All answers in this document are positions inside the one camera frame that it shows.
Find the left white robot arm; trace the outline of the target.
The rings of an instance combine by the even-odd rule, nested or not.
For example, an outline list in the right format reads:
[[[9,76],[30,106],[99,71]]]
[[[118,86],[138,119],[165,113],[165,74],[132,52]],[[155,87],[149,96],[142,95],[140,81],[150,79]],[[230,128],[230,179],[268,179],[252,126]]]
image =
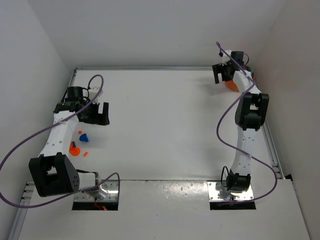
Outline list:
[[[28,164],[40,197],[78,192],[80,177],[69,159],[72,136],[78,123],[109,125],[109,103],[98,100],[102,92],[100,87],[71,86],[67,97],[56,105],[48,140]]]

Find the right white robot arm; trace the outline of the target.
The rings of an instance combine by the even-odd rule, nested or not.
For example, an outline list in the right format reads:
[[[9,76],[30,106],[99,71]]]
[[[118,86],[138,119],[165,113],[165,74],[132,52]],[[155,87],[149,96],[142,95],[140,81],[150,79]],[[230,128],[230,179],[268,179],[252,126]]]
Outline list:
[[[249,68],[244,64],[243,51],[220,51],[221,63],[212,66],[214,81],[219,75],[224,82],[232,81],[241,93],[235,112],[238,130],[237,150],[228,171],[225,187],[231,192],[245,192],[251,184],[251,159],[255,137],[266,120],[269,95],[255,85]]]

